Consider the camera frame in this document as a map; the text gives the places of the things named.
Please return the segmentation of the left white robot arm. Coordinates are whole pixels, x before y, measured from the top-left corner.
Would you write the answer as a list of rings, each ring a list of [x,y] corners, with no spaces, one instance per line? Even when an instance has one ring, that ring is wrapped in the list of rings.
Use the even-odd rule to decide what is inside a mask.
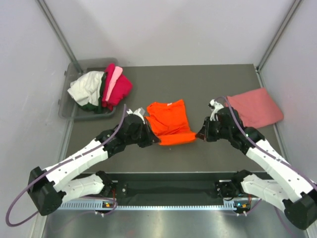
[[[83,149],[63,161],[41,169],[34,168],[29,175],[28,195],[42,216],[56,211],[62,204],[90,194],[108,196],[111,180],[106,173],[97,172],[78,179],[77,176],[112,156],[123,152],[129,145],[145,148],[159,139],[145,119],[144,109],[127,110],[115,128],[102,131]]]

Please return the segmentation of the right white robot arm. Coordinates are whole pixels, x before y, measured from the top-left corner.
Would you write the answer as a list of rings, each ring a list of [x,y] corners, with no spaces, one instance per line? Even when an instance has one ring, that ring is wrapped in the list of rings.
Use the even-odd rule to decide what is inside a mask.
[[[274,180],[259,178],[252,172],[237,172],[231,190],[237,196],[254,195],[282,211],[295,227],[306,230],[317,220],[317,184],[288,163],[255,128],[245,127],[230,104],[209,102],[206,117],[196,137],[207,142],[227,140],[231,146],[257,163]]]

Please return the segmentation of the orange t shirt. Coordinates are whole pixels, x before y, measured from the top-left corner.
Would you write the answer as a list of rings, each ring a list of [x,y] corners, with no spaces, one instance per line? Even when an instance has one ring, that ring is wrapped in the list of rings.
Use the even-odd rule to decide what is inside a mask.
[[[147,121],[161,146],[192,143],[196,133],[190,129],[184,100],[173,103],[153,102],[147,106]]]

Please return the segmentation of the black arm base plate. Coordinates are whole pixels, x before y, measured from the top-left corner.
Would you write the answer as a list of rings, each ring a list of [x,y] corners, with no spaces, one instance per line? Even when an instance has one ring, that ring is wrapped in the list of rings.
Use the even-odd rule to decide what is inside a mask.
[[[247,200],[229,181],[233,172],[108,173],[121,206],[222,205]]]

